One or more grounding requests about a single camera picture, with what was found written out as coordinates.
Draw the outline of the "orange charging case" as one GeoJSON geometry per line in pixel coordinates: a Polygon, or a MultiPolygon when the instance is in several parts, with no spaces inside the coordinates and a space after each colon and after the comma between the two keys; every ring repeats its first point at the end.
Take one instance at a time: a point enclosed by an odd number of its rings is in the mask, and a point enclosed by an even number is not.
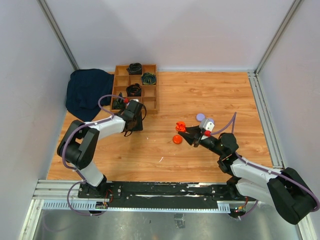
{"type": "Polygon", "coordinates": [[[179,145],[183,142],[183,138],[180,135],[174,135],[172,138],[174,144],[179,145]]]}
{"type": "Polygon", "coordinates": [[[187,131],[185,122],[183,122],[183,121],[176,122],[175,130],[177,132],[185,133],[187,131]]]}

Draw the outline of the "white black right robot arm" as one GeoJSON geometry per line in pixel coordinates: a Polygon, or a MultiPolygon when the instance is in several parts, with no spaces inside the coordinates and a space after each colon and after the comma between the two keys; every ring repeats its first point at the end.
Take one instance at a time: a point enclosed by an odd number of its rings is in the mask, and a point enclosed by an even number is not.
{"type": "Polygon", "coordinates": [[[216,138],[198,125],[184,127],[178,134],[189,145],[202,146],[219,156],[219,168],[231,176],[226,188],[230,199],[238,200],[243,196],[268,204],[292,225],[320,209],[319,199],[296,170],[269,168],[240,156],[233,133],[224,132],[216,138]]]}

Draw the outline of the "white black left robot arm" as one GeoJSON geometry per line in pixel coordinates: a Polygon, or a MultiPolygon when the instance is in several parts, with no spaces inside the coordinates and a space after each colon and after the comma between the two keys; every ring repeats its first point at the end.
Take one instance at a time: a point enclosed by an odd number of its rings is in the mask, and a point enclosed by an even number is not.
{"type": "Polygon", "coordinates": [[[147,108],[144,104],[131,99],[125,108],[110,117],[91,122],[74,120],[57,147],[57,154],[63,165],[76,171],[85,186],[96,198],[107,193],[107,178],[95,165],[93,158],[99,140],[113,134],[124,133],[127,137],[132,132],[143,130],[143,120],[147,108]]]}

